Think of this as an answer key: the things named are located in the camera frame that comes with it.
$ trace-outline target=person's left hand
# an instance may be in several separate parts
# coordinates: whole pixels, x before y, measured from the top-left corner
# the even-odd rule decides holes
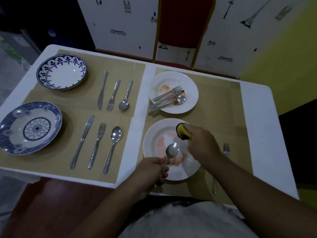
[[[163,184],[167,178],[169,168],[166,166],[164,172],[164,162],[166,159],[159,157],[144,158],[133,173],[125,180],[125,185],[133,189],[136,202],[143,200],[153,189],[157,181]]]

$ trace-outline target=eiffel tower print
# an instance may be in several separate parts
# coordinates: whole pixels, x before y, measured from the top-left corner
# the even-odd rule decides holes
[[[244,26],[251,28],[251,25],[254,21],[254,19],[256,18],[256,16],[259,14],[259,12],[270,2],[271,0],[268,0],[255,14],[253,14],[251,17],[247,18],[244,21],[241,21],[240,23],[242,23]]]

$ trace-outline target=beige placemat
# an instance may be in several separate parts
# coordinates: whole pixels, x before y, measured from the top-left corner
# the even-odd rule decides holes
[[[13,156],[1,150],[0,166],[116,183],[131,117],[65,105],[58,105],[58,108],[62,112],[63,121],[60,132],[51,143],[33,154],[23,156]],[[76,166],[70,170],[69,164],[76,152],[85,124],[91,115],[95,115],[95,119],[81,147]],[[105,122],[107,128],[104,137],[100,140],[93,168],[88,170],[89,160],[101,122]],[[104,175],[103,168],[111,148],[110,134],[117,125],[122,129],[122,139],[116,144],[109,172]]]
[[[156,74],[167,69],[156,69]],[[184,73],[196,84],[199,99],[196,106],[184,114],[168,114],[163,111],[152,112],[148,109],[143,129],[138,161],[143,158],[142,144],[148,129],[157,121],[165,118],[182,119],[192,125],[203,127],[215,136],[220,148],[230,144],[228,158],[246,171],[252,173],[251,154],[248,133],[244,118],[244,109],[240,83]],[[218,193],[212,193],[212,175],[202,167],[190,178],[182,181],[168,181],[153,192],[173,196],[189,196],[202,200],[215,200],[223,204],[233,204],[227,194],[217,184]]]
[[[84,80],[76,87],[68,90],[50,90],[37,83],[27,99],[34,100],[36,98],[56,105],[62,104],[97,111],[97,100],[103,83],[104,71],[108,71],[101,111],[129,117],[134,116],[145,64],[65,50],[59,50],[57,54],[74,54],[81,57],[87,64],[87,73]],[[112,111],[108,111],[106,109],[107,104],[113,94],[118,78],[121,79],[121,83],[115,96],[115,105]],[[129,95],[130,107],[128,110],[120,112],[119,103],[125,98],[130,80],[133,80]]]

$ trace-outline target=yellow sponge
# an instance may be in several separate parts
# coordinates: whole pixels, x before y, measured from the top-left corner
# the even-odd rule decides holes
[[[184,127],[184,123],[179,123],[176,126],[176,133],[178,137],[180,137],[182,140],[189,139],[192,137],[192,134],[187,131],[187,129]]]

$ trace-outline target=blue and white plate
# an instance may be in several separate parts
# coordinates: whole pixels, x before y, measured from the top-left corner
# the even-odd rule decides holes
[[[0,123],[0,147],[12,155],[36,152],[55,138],[61,122],[61,111],[52,103],[23,104]]]
[[[85,77],[87,65],[80,57],[62,54],[45,60],[37,69],[38,82],[49,89],[68,89]]]

